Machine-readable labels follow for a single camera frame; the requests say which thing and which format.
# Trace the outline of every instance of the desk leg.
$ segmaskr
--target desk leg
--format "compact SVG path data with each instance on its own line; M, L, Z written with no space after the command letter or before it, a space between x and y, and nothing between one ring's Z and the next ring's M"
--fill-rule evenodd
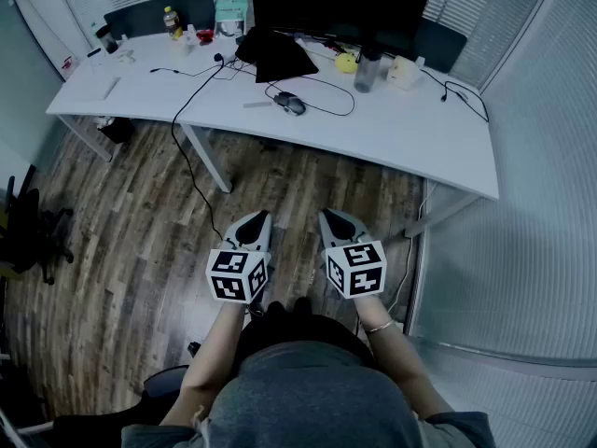
M437 209L432 210L429 214L421 217L417 222L411 224L404 230L405 237L414 237L421 232L435 226L438 222L456 214L458 211L464 209L479 198L477 194L464 194L455 201Z
M199 157L205 164L207 171L214 177L217 185L224 192L230 192L232 190L232 183L226 176L226 173L220 166L220 162L217 160L217 156L214 150L205 137L205 132L201 128L194 128L189 124L180 123L180 127L183 129L191 145L195 148Z
M58 118L60 118L74 134L81 138L87 146L93 149L95 154L97 154L100 158L102 158L104 161L112 161L112 155L107 152L97 141L95 141L95 139L93 139L84 128L81 128L81 126L75 121L75 118L73 118L71 115L58 115Z

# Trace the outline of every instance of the person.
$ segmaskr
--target person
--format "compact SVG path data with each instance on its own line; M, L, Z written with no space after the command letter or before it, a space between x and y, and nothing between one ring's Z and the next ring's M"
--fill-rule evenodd
M172 409L123 428L122 446L494 447L487 415L452 410L380 299L354 304L370 351L304 298L244 330L245 306L225 302Z

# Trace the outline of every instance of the desk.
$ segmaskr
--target desk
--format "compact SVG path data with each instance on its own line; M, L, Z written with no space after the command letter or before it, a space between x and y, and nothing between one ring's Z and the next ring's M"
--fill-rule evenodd
M167 35L150 35L124 42L132 49L135 63L119 63L115 53L100 53L83 62L64 83L48 113L64 123L100 157L111 155L76 123L72 115L114 116L172 121L188 97L214 71L200 77L186 77L167 71L149 73L166 67L191 74L215 64L214 55L232 55L237 46L232 39L218 39L206 47L185 52L181 42ZM411 91L387 84L384 74L390 65L382 59L380 76L367 94L353 87L354 75L341 74L332 61L312 56L319 73L312 75L350 91L355 98L354 112L338 117L308 108L304 115L287 115L277 105L244 108L246 103L265 102L267 84L240 73L232 81L212 80L178 116L188 139L195 147L215 182L225 192L231 184L219 164L201 127L265 136L309 147L353 156L384 166L420 175L462 189L465 196L449 206L438 208L407 230L408 236L449 217L479 196L496 200L499 196L489 125L471 111L456 95L440 101L443 87L424 76ZM255 72L255 67L247 67ZM441 74L429 70L438 79ZM232 77L232 69L217 77ZM119 77L117 85L103 100L91 99L89 88L109 77ZM303 101L337 113L348 112L350 96L328 85L304 78L282 81L277 86L291 91ZM477 107L476 101L470 104Z

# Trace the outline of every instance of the monitor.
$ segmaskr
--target monitor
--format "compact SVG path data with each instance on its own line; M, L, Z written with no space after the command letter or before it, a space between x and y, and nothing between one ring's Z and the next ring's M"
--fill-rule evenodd
M427 0L253 0L255 23L282 32L408 50Z

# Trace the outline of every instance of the tabletop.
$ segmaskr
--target tabletop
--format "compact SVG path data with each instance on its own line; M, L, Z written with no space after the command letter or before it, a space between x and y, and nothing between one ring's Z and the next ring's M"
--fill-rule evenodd
M216 65L214 55L233 55L233 39L217 39L200 47L173 42L167 35L150 35L123 42L113 55L103 51L84 61L64 83L48 108L50 114L115 116L172 120L190 95L217 67L198 77L170 71L150 73L153 68L172 68L190 74ZM132 50L134 63L118 58ZM371 92L354 89L354 75L339 72L334 62L310 55L321 79L349 91L354 111L349 116L330 115L312 107L298 117L286 114L276 104L244 107L248 103L271 102L267 83L225 68L179 115L178 121L193 126L248 133L317 147L403 170L490 199L499 197L489 124L450 93L441 102L443 86L423 75L410 91L385 81L391 63L382 59L380 73ZM440 80L448 78L425 68ZM245 71L255 73L254 66ZM104 98L105 88L118 82ZM276 84L305 103L335 113L347 113L353 102L347 93L306 78ZM269 88L273 96L278 91ZM469 103L483 112L477 98Z

